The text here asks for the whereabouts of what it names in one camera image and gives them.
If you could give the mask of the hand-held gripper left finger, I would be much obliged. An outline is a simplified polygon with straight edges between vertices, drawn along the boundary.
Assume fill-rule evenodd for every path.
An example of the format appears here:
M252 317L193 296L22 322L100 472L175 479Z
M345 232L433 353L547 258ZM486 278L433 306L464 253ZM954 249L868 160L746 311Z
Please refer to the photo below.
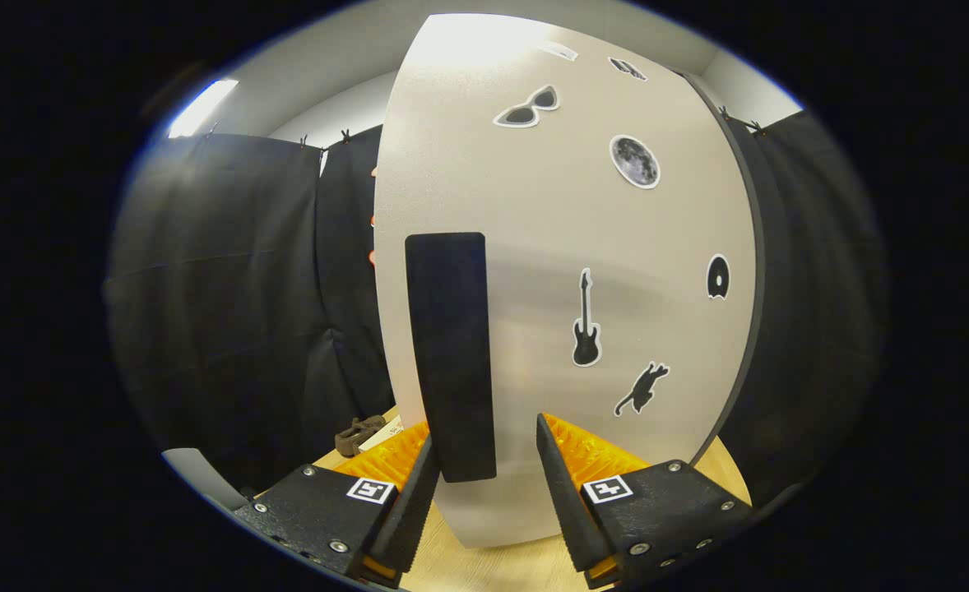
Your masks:
M318 568L395 589L420 547L439 475L420 421L338 467L301 465L234 516Z

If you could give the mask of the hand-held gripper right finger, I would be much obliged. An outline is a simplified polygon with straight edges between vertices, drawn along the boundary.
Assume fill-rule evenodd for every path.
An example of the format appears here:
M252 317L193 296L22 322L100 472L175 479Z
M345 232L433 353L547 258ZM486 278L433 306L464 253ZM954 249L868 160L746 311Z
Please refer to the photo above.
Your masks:
M683 460L651 465L557 417L536 446L561 536L587 587L645 589L750 525L750 502Z

